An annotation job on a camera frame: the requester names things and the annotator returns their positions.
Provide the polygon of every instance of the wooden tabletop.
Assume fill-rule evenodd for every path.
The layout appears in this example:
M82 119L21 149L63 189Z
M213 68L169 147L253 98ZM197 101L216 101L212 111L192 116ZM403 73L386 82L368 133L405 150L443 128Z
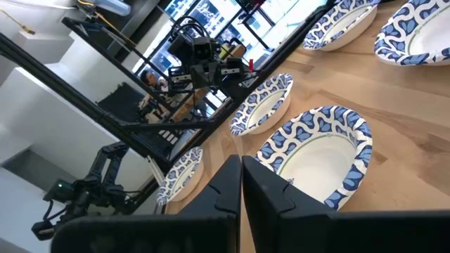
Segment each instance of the wooden tabletop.
M289 110L259 135L235 137L228 118L202 145L205 172L196 189L167 213L176 214L207 184L231 154L254 156L277 128L305 110L343 105L359 112L373 135L365 179L340 212L450 209L450 66L399 67L380 62L375 38L404 3L379 6L373 24L356 40L333 52L299 47L274 72L293 75ZM242 204L241 252L254 252Z

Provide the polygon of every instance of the blue and white bowl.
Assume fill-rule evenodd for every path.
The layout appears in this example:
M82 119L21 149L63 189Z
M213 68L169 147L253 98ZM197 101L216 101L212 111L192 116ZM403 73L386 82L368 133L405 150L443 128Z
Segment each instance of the blue and white bowl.
M169 201L180 201L197 186L203 174L203 149L189 150L169 170L157 193L157 203L165 205Z
M292 75L278 74L259 85L238 108L231 133L243 136L270 129L288 110L293 83Z
M256 159L307 195L338 210L358 189L371 161L371 129L342 106L315 108L291 119Z
M375 54L391 65L450 64L450 0L410 0L382 27Z
M380 0L344 0L329 10L308 32L306 50L332 51L347 45L375 19Z

